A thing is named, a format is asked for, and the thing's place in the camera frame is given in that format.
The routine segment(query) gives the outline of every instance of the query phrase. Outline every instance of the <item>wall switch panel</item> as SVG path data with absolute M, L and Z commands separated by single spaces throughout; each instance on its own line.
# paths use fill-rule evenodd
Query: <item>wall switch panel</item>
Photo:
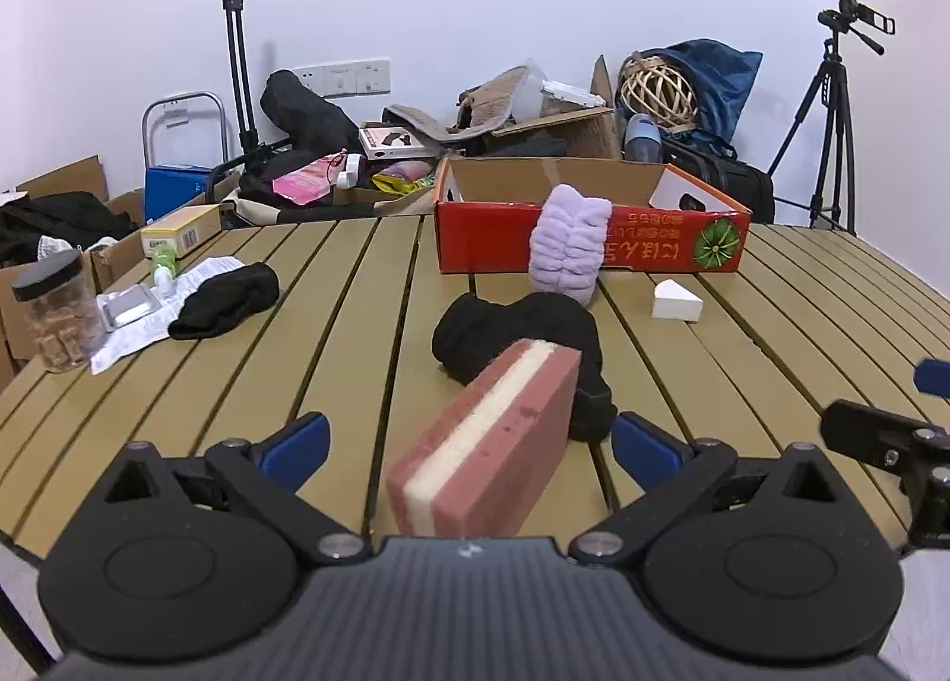
M 164 113 L 166 129 L 188 123 L 187 99 L 179 99 L 177 102 L 165 102 L 165 104 L 161 106 L 161 111 Z
M 390 61 L 367 59 L 355 62 L 356 94 L 388 94 L 390 91 Z
M 314 94 L 324 96 L 325 71 L 326 68 L 323 65 L 315 65 L 313 67 L 298 67 L 291 72 L 300 78 L 300 82 Z
M 356 67 L 353 63 L 324 65 L 324 96 L 356 94 Z
M 298 67 L 292 72 L 304 86 L 320 96 L 386 94 L 391 89 L 388 59 Z

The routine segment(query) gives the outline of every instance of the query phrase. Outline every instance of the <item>sponge block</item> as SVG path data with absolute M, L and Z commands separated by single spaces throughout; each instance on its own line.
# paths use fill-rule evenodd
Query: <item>sponge block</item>
M 561 462 L 580 363 L 548 341 L 508 346 L 388 472 L 399 532 L 514 536 Z
M 703 301 L 682 284 L 664 279 L 654 289 L 653 315 L 657 319 L 680 319 L 698 322 L 703 312 Z

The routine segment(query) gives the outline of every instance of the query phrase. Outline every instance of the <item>glass jar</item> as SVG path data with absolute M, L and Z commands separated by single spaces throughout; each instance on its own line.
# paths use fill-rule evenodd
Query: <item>glass jar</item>
M 96 293 L 76 249 L 30 264 L 12 284 L 47 370 L 84 365 L 106 342 Z

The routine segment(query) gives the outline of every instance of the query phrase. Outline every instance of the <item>black duffel bag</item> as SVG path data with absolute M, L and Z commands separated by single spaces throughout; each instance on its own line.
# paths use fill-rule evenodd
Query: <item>black duffel bag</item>
M 702 153 L 668 137 L 663 137 L 663 158 L 748 208 L 752 222 L 775 222 L 775 197 L 771 177 L 765 172 L 737 158 Z

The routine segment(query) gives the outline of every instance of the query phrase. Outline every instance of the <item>lavender fabric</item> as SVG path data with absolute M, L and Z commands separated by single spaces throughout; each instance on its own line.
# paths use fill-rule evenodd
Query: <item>lavender fabric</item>
M 613 205 L 586 198 L 572 186 L 555 186 L 531 232 L 528 279 L 535 292 L 560 292 L 590 303 L 603 263 Z

